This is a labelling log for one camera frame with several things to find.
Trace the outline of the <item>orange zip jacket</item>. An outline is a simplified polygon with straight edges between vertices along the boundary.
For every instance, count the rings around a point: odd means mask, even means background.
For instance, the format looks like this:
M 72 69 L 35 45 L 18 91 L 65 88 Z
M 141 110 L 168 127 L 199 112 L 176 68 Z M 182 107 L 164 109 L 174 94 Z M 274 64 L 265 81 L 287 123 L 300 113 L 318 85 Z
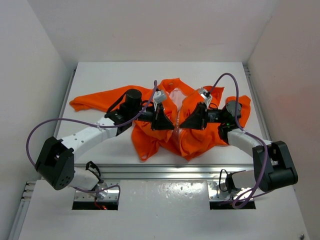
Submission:
M 84 111 L 107 109 L 132 86 L 127 85 L 107 91 L 77 96 L 69 104 L 73 109 Z M 179 124 L 193 112 L 198 102 L 203 101 L 198 90 L 191 88 L 179 78 L 164 79 L 158 85 L 166 92 L 164 112 L 174 124 Z M 176 128 L 175 130 L 152 130 L 150 123 L 135 121 L 131 140 L 141 161 L 155 155 L 163 147 L 186 160 L 200 156 L 214 146 L 224 145 L 219 138 L 218 123 L 210 123 L 204 130 Z

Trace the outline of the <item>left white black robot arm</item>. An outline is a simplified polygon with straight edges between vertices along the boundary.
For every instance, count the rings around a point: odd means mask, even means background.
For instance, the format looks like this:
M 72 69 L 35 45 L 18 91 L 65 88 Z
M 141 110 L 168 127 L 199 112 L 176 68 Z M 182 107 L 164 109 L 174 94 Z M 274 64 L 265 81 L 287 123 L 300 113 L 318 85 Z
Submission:
M 159 89 L 154 90 L 147 101 L 142 100 L 142 93 L 137 89 L 125 91 L 95 124 L 61 139 L 48 138 L 35 170 L 57 191 L 66 187 L 96 191 L 102 183 L 100 171 L 89 169 L 94 166 L 91 161 L 85 169 L 75 167 L 75 161 L 95 146 L 127 131 L 133 121 L 149 123 L 152 130 L 173 130 L 174 125 L 163 106 L 166 98 L 165 92 Z

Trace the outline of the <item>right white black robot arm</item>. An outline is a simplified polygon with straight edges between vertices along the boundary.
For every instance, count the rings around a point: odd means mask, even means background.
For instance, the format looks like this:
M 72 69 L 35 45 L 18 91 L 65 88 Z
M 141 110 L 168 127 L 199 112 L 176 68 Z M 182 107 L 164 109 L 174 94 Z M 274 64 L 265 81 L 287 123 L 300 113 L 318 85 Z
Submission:
M 257 186 L 263 192 L 295 185 L 298 173 L 289 148 L 283 141 L 258 140 L 241 130 L 236 121 L 241 118 L 242 105 L 235 100 L 222 109 L 209 109 L 199 102 L 180 128 L 204 130 L 209 124 L 217 124 L 218 136 L 226 144 L 234 146 L 253 160 L 253 170 L 227 174 L 225 191 L 236 192 L 242 188 Z

